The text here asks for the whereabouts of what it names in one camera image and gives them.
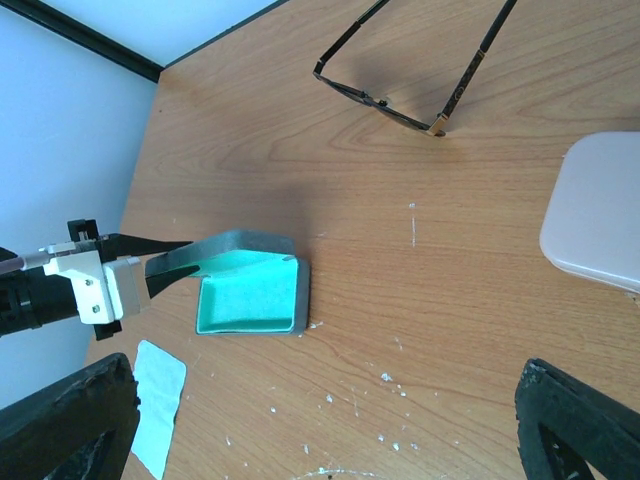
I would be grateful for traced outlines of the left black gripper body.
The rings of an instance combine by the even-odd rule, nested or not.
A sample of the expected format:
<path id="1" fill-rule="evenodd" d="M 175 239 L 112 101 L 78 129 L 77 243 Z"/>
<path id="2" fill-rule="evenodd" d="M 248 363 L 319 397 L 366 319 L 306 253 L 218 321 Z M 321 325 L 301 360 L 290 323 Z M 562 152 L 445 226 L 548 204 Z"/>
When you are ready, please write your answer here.
<path id="1" fill-rule="evenodd" d="M 93 219 L 67 222 L 73 242 L 87 241 L 89 246 L 70 259 L 58 258 L 44 266 L 31 287 L 32 317 L 35 328 L 73 316 L 88 321 L 98 341 L 122 330 L 113 318 L 103 265 L 124 254 L 119 233 L 100 235 Z"/>

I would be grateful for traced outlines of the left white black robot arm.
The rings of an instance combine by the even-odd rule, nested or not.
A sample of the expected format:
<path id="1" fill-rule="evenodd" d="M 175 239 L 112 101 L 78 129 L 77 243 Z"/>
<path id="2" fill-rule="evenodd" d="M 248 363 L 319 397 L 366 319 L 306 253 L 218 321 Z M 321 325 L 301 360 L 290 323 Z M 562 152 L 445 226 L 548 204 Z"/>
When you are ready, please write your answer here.
<path id="1" fill-rule="evenodd" d="M 196 265 L 147 273 L 140 258 L 167 254 L 187 241 L 101 235 L 94 219 L 67 223 L 70 240 L 33 254 L 1 250 L 1 334 L 8 335 L 77 316 L 98 341 L 122 330 L 151 299 L 199 271 Z"/>

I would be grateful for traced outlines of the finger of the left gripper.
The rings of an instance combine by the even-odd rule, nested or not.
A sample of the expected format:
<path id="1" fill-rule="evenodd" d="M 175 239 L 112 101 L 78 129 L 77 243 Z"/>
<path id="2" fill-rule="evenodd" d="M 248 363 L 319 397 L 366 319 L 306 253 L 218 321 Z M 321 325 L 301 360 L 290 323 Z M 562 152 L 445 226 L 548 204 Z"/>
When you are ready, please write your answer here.
<path id="1" fill-rule="evenodd" d="M 98 250 L 105 258 L 165 253 L 190 244 L 191 241 L 160 241 L 120 233 L 101 236 L 97 241 Z"/>
<path id="2" fill-rule="evenodd" d="M 154 275 L 146 275 L 145 281 L 149 298 L 153 299 L 172 284 L 197 273 L 199 270 L 200 268 L 197 265 L 192 265 Z"/>

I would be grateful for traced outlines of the pink glasses case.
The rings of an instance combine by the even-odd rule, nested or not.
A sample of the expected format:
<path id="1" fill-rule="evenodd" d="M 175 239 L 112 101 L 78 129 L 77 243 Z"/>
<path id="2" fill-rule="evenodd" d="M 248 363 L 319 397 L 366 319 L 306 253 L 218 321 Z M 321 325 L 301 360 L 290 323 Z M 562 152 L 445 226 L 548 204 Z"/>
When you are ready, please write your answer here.
<path id="1" fill-rule="evenodd" d="M 607 131 L 563 157 L 539 245 L 556 268 L 639 292 L 639 133 Z"/>

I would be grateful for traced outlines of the grey-blue glasses case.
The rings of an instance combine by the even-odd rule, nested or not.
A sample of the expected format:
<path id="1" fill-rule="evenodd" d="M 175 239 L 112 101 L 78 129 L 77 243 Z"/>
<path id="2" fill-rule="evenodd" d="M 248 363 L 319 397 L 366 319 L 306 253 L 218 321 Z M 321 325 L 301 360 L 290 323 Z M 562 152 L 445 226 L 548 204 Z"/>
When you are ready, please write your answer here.
<path id="1" fill-rule="evenodd" d="M 148 260 L 145 274 L 185 269 L 200 280 L 198 335 L 300 335 L 307 327 L 310 265 L 290 237 L 227 231 Z"/>

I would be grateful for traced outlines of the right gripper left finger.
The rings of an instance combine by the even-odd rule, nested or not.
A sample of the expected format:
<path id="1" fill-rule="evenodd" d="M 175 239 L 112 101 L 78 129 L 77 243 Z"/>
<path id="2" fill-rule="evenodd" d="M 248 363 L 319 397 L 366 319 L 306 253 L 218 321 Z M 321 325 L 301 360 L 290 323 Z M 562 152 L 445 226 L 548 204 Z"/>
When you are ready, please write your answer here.
<path id="1" fill-rule="evenodd" d="M 110 354 L 1 410 L 3 479 L 119 479 L 140 421 L 130 362 Z"/>

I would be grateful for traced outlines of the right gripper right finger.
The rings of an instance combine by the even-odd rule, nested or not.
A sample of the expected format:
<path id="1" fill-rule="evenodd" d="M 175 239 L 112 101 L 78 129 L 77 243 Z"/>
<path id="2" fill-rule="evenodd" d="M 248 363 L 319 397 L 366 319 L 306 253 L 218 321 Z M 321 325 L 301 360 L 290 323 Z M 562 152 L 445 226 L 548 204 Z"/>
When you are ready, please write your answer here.
<path id="1" fill-rule="evenodd" d="M 528 479 L 639 477 L 639 413 L 554 365 L 527 360 L 515 397 Z"/>

